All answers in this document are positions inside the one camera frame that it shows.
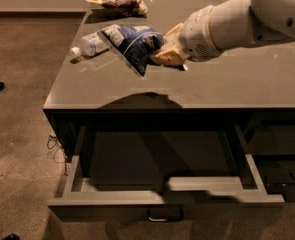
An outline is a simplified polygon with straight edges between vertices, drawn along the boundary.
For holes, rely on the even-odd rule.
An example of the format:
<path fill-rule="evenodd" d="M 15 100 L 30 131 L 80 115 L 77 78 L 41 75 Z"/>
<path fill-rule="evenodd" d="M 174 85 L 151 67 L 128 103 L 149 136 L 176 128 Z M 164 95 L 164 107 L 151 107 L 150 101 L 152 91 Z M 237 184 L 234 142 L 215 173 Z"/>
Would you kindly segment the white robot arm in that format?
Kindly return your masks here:
<path fill-rule="evenodd" d="M 192 13 L 165 35 L 150 59 L 178 67 L 204 62 L 235 48 L 295 41 L 295 0 L 228 0 Z"/>

